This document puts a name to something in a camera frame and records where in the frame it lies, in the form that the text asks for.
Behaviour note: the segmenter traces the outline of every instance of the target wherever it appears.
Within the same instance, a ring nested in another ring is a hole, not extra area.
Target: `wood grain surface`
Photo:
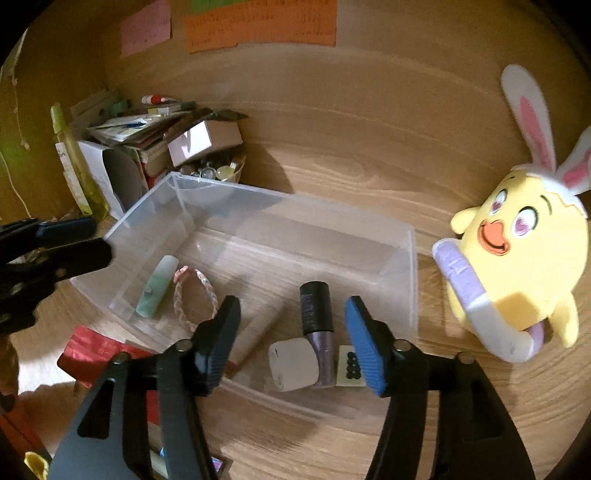
[[[554,338],[531,361],[510,365],[487,353],[479,341],[449,317],[441,275],[429,257],[420,256],[420,340],[425,352],[454,355],[474,352],[517,425],[538,478],[552,469],[578,433],[591,408],[591,296],[577,288],[581,338],[569,350]],[[591,268],[583,281],[587,283]],[[54,452],[79,399],[72,379],[56,360],[78,324],[117,340],[140,342],[112,316],[105,315],[68,282],[44,300],[36,326],[12,336],[20,354],[21,391],[27,411]],[[199,400],[212,451],[233,463],[229,477],[240,479],[364,478],[378,436],[306,421],[218,388]],[[428,404],[424,450],[418,479],[430,476],[437,425],[437,396]]]

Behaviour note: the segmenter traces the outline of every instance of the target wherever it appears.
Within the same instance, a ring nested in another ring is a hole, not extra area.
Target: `orange paper note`
[[[249,0],[185,17],[189,52],[239,43],[334,46],[336,0]]]

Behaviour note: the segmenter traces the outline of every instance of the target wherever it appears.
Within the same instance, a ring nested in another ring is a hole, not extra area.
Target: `green bottle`
[[[64,165],[64,176],[72,191],[74,200],[82,211],[83,215],[92,215],[97,222],[104,220],[109,214],[109,204],[103,197],[99,186],[90,174],[86,159],[80,150],[78,142],[74,139],[70,127],[64,120],[64,113],[59,103],[51,107],[51,121],[53,122],[53,131],[57,135],[58,144],[56,145],[60,160]],[[71,177],[73,168],[76,179]]]

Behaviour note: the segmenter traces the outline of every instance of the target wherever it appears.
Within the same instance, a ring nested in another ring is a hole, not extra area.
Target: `pink paper note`
[[[170,39],[170,5],[156,0],[121,22],[121,56],[134,53]]]

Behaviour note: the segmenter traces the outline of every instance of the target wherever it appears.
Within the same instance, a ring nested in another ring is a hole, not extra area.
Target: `pink braided bracelet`
[[[176,284],[174,288],[174,312],[177,315],[178,321],[183,327],[190,333],[193,333],[200,322],[191,322],[183,310],[183,283],[191,276],[191,271],[195,273],[195,276],[199,279],[209,300],[212,302],[213,312],[211,318],[217,315],[217,297],[213,291],[212,284],[209,282],[207,277],[203,275],[197,268],[189,268],[185,265],[183,268],[177,270],[174,273],[173,281]]]

